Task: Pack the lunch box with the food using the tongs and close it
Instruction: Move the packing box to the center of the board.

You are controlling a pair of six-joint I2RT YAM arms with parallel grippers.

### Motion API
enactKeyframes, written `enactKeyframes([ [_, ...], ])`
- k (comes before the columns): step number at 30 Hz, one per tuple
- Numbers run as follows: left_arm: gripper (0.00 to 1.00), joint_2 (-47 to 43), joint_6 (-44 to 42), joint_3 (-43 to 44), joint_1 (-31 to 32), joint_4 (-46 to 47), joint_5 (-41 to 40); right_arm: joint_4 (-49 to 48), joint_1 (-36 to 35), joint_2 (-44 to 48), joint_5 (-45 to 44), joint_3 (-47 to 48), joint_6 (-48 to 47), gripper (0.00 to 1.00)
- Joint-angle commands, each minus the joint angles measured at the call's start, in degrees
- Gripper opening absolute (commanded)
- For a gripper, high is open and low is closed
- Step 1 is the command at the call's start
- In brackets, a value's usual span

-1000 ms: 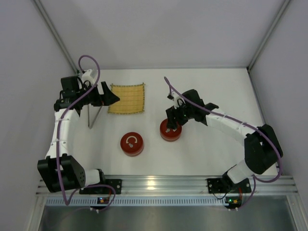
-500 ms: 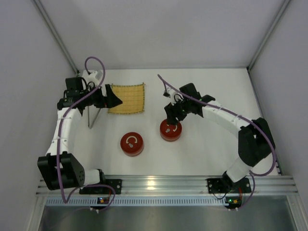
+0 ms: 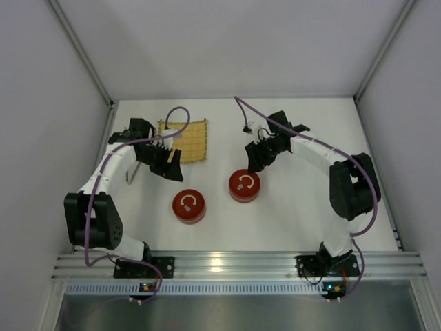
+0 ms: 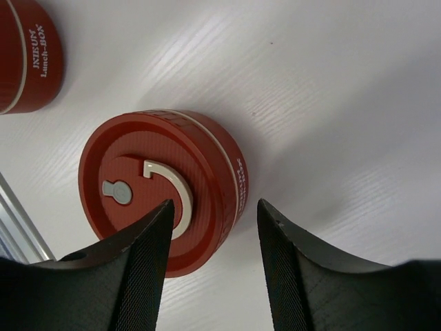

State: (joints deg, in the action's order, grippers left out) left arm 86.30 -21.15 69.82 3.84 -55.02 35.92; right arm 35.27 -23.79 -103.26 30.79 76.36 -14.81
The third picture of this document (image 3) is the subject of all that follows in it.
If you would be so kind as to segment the red lid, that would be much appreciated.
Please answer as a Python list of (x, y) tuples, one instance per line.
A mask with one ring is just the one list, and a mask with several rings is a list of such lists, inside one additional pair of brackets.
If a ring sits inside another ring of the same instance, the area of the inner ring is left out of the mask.
[(232, 173), (229, 178), (229, 192), (233, 191), (242, 196), (249, 196), (260, 192), (260, 177), (247, 169), (240, 169)]
[(174, 197), (172, 210), (181, 223), (195, 224), (205, 216), (205, 199), (197, 190), (182, 190)]

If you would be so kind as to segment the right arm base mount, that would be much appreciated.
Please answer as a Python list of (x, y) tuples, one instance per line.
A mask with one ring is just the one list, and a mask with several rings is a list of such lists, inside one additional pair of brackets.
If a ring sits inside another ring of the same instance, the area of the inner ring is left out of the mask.
[(358, 277), (360, 268), (354, 254), (343, 257), (326, 257), (323, 254), (307, 254), (295, 257), (300, 277)]

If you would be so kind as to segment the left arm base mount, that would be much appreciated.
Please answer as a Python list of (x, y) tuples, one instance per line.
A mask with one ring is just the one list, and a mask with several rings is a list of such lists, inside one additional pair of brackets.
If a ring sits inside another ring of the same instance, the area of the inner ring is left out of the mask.
[[(153, 256), (148, 263), (154, 266), (164, 279), (174, 277), (175, 258), (171, 256)], [(158, 272), (144, 264), (117, 259), (114, 266), (113, 277), (115, 279), (155, 279), (158, 278)]]

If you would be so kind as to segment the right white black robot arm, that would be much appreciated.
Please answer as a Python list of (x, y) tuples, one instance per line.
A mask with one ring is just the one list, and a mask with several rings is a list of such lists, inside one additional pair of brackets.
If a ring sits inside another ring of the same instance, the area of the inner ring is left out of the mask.
[(313, 137), (310, 129), (293, 125), (284, 111), (266, 117), (267, 126), (246, 122), (243, 132), (253, 136), (245, 146), (250, 173), (262, 172), (283, 152), (290, 152), (319, 169), (329, 180), (334, 211), (328, 234), (317, 253), (298, 258), (302, 277), (340, 275), (356, 263), (354, 239), (373, 226), (381, 193), (371, 157), (347, 154)]

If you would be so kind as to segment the steel tongs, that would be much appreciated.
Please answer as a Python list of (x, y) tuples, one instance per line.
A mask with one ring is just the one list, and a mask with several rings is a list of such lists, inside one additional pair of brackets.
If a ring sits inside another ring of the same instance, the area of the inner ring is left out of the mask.
[(141, 162), (136, 162), (126, 172), (125, 180), (128, 185), (131, 185), (133, 183), (135, 176), (137, 175), (137, 172), (139, 171), (140, 166), (141, 166)]

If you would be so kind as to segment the steel bowl red base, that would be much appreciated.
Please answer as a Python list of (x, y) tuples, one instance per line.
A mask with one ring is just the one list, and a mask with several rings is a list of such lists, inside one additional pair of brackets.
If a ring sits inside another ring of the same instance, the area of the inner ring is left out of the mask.
[(206, 213), (206, 205), (174, 205), (172, 209), (176, 218), (187, 225), (198, 223)]
[(239, 203), (249, 203), (253, 200), (255, 200), (258, 197), (259, 193), (257, 192), (256, 194), (252, 194), (249, 196), (242, 196), (239, 194), (236, 194), (235, 192), (231, 191), (230, 192), (230, 196), (237, 202)]

